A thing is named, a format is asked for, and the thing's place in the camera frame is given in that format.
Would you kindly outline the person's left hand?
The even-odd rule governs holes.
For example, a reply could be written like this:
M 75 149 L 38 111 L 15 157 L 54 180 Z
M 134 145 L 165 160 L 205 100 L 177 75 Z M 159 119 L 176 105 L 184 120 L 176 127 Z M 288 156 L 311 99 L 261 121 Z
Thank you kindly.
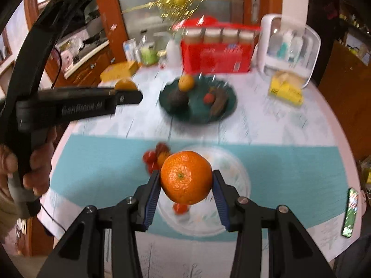
M 31 171 L 23 177 L 23 184 L 26 189 L 33 190 L 35 196 L 41 196 L 50 187 L 51 158 L 54 153 L 53 142 L 57 138 L 57 129 L 49 129 L 47 141 L 36 149 L 30 157 Z M 18 170 L 17 157 L 11 150 L 1 144 L 1 195 L 12 199 L 8 178 Z

